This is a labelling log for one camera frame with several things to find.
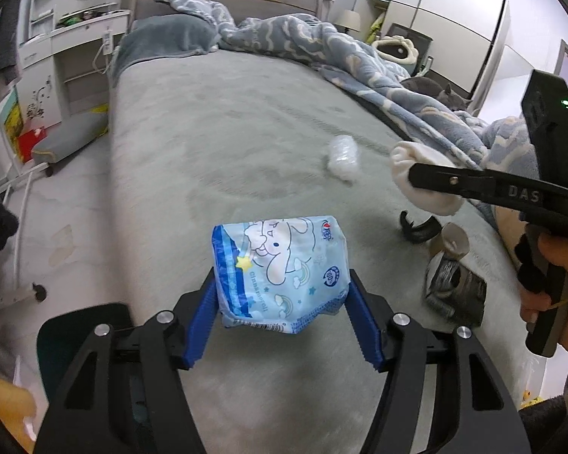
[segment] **metal screw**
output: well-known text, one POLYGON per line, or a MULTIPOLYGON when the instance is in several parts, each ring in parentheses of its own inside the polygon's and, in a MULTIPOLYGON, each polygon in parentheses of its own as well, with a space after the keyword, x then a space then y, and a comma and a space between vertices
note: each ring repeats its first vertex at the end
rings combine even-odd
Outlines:
POLYGON ((457 328, 457 335, 463 339, 471 338, 471 329, 467 326, 460 326, 457 328))
POLYGON ((394 315, 394 323, 398 326, 408 326, 408 324, 410 324, 410 318, 400 312, 400 314, 394 315))
POLYGON ((109 324, 99 324, 95 327, 95 335, 106 336, 109 334, 109 324))
POLYGON ((158 315, 156 316, 156 320, 160 323, 160 324, 168 324, 171 323, 174 319, 174 314, 170 311, 162 311, 159 312, 158 315))

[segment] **power strip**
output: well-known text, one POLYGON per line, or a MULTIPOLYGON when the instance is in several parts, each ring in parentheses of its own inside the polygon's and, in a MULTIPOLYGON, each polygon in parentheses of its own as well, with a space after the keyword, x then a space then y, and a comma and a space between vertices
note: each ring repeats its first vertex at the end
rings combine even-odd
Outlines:
POLYGON ((111 29, 107 29, 106 32, 103 33, 103 55, 107 56, 108 54, 112 54, 114 52, 114 35, 111 32, 111 29))

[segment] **blue cloud-pattern blanket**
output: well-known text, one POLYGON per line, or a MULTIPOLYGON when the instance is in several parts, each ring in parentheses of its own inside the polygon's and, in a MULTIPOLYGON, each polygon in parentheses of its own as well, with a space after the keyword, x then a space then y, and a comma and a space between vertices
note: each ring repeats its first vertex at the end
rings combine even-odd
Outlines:
POLYGON ((461 167, 538 177, 526 124, 507 118, 487 124, 452 112, 436 99, 404 89, 407 72, 329 22, 307 14, 245 19, 209 0, 156 0, 213 25, 224 50, 267 54, 304 63, 335 86, 379 107, 413 141, 435 148, 461 167))

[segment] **bedside table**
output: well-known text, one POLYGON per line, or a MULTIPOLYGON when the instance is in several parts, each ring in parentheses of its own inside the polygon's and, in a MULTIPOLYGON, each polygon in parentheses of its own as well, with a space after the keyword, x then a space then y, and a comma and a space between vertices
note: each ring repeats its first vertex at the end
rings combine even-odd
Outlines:
POLYGON ((126 33, 129 14, 119 11, 86 20, 19 48, 23 74, 16 89, 26 129, 58 124, 108 101, 107 77, 96 72, 92 61, 96 56, 96 66, 104 70, 106 58, 99 52, 103 35, 111 31, 115 47, 126 33))

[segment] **blue gripper pad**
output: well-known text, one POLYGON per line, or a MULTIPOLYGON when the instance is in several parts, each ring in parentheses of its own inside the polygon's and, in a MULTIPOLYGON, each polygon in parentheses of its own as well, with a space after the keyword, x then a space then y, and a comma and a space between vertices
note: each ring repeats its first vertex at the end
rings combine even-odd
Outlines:
POLYGON ((195 362, 202 358, 217 311, 217 285, 213 278, 201 297, 200 303, 198 303, 194 317, 191 318, 191 322, 185 330, 186 347, 183 362, 188 369, 192 368, 195 362))
POLYGON ((380 370, 385 363, 385 357, 381 349, 379 328, 364 300, 364 296, 362 296, 362 292, 353 278, 351 279, 350 290, 345 300, 345 308, 362 349, 364 359, 371 363, 374 368, 380 370))

